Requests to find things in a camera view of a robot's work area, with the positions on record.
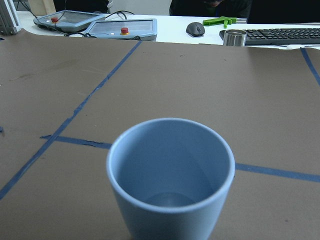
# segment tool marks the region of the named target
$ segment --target light blue cup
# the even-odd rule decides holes
[[[106,170],[135,240],[207,240],[233,181],[235,160],[209,127],[159,118],[121,134]]]

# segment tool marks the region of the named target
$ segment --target computer mouse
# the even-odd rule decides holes
[[[191,22],[185,30],[188,34],[193,37],[201,37],[205,34],[205,27],[200,22]]]

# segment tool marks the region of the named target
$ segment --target blue tape line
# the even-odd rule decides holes
[[[315,69],[314,65],[312,64],[312,61],[307,53],[307,50],[305,47],[300,47],[300,50],[302,52],[302,55],[304,57],[304,60],[306,62],[306,64],[308,65],[309,69],[311,70],[315,80],[318,82],[319,86],[320,86],[320,76],[317,72],[317,70]]]
[[[73,115],[67,118],[61,126],[52,134],[47,141],[40,147],[40,149],[33,155],[26,164],[9,180],[9,182],[0,190],[0,200],[11,190],[11,188],[19,181],[19,179],[26,173],[31,165],[50,147],[50,145],[58,138],[61,132],[71,123],[76,115],[82,110],[92,95],[104,86],[104,84],[115,74],[121,65],[129,58],[129,56],[137,49],[142,43],[138,41],[137,44],[124,56],[124,58],[114,67],[114,69],[102,80],[102,82],[90,93],[89,96],[73,111]]]
[[[48,139],[51,135],[42,136],[42,139]],[[110,149],[112,144],[106,142],[95,142],[95,141],[87,141],[79,138],[72,138],[72,137],[65,137],[65,136],[58,136],[56,141],[70,143],[70,144],[78,144],[78,145],[87,145],[92,146],[95,148],[102,148],[102,149]],[[295,171],[287,171],[287,170],[280,170],[276,168],[270,167],[263,167],[263,166],[254,166],[248,165],[243,163],[236,163],[235,169],[240,171],[252,172],[257,174],[266,174],[266,175],[273,175],[277,177],[283,178],[290,178],[290,179],[298,179],[310,182],[317,182],[320,183],[320,175],[315,174],[307,174]]]
[[[50,136],[51,135],[42,136],[41,139],[49,139]],[[100,149],[110,149],[112,145],[111,143],[88,141],[80,138],[73,138],[73,137],[66,137],[66,136],[58,136],[56,138],[56,141],[69,143],[69,144],[86,145],[86,146],[91,146],[91,147],[100,148]]]
[[[277,176],[277,177],[298,179],[298,180],[305,180],[305,181],[320,183],[320,175],[315,175],[315,174],[307,174],[307,173],[301,173],[301,172],[295,172],[295,171],[286,171],[286,170],[280,170],[280,169],[263,167],[263,166],[247,165],[247,164],[242,164],[242,163],[236,163],[235,169],[241,170],[241,171],[257,173],[257,174],[267,174],[267,175],[273,175],[273,176]]]

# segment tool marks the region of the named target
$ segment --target black keyboard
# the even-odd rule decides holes
[[[226,30],[219,32],[224,39]],[[274,28],[250,29],[247,32],[245,45],[290,45],[320,44],[320,28]]]

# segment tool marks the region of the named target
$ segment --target cardboard surface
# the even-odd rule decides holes
[[[320,86],[300,49],[22,31],[0,41],[0,51],[0,193],[45,144],[40,137],[78,111],[0,199],[1,239],[131,240],[99,143],[161,117],[201,122],[234,153],[235,179],[210,240],[319,238]],[[306,52],[318,71],[320,52]]]
[[[112,42],[24,30],[0,41],[0,188],[136,44]]]

